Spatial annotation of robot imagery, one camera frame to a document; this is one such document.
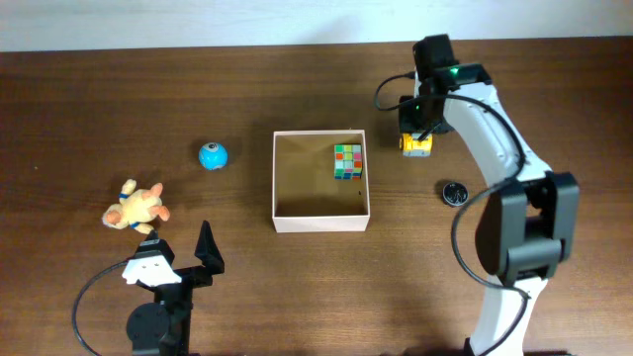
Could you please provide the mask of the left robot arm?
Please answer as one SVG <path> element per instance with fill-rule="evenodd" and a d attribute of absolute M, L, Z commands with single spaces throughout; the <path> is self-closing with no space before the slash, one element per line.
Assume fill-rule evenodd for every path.
<path fill-rule="evenodd" d="M 153 231 L 127 262 L 122 277 L 153 293 L 153 301 L 133 310 L 127 335 L 134 355 L 187 355 L 193 309 L 193 291 L 210 287 L 225 271 L 209 222 L 202 222 L 194 256 L 201 263 L 174 269 L 175 254 Z"/>

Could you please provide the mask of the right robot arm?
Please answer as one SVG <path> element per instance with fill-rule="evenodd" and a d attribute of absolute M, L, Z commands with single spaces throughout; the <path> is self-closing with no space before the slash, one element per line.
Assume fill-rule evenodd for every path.
<path fill-rule="evenodd" d="M 520 355 L 539 294 L 566 261 L 573 245 L 580 187 L 569 173 L 555 173 L 522 138 L 479 63 L 462 64 L 446 35 L 428 36 L 412 53 L 413 93 L 399 112 L 401 148 L 428 153 L 433 134 L 454 131 L 467 145 L 487 184 L 458 211 L 484 202 L 475 232 L 487 275 L 465 271 L 485 288 L 467 355 Z"/>

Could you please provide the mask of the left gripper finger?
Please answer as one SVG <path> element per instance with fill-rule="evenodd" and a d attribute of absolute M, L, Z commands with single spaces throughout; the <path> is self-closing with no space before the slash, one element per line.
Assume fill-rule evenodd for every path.
<path fill-rule="evenodd" d="M 212 228 L 208 221 L 202 221 L 194 255 L 210 274 L 223 274 L 225 272 L 225 262 L 214 240 Z"/>
<path fill-rule="evenodd" d="M 164 257 L 169 265 L 173 263 L 175 258 L 175 254 L 168 242 L 161 239 L 156 230 L 153 230 L 135 251 L 135 259 L 153 256 Z"/>

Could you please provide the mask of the yellow grey toy truck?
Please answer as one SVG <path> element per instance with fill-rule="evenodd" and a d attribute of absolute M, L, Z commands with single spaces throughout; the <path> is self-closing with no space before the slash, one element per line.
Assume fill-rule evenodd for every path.
<path fill-rule="evenodd" d="M 400 137 L 400 150 L 405 157 L 428 157 L 432 144 L 431 133 L 402 133 Z"/>

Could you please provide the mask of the colourful puzzle cube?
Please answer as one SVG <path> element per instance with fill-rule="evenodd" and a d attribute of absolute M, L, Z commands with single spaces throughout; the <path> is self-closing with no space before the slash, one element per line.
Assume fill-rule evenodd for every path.
<path fill-rule="evenodd" d="M 336 144 L 334 146 L 334 178 L 336 180 L 360 180 L 363 175 L 364 157 L 361 144 Z"/>

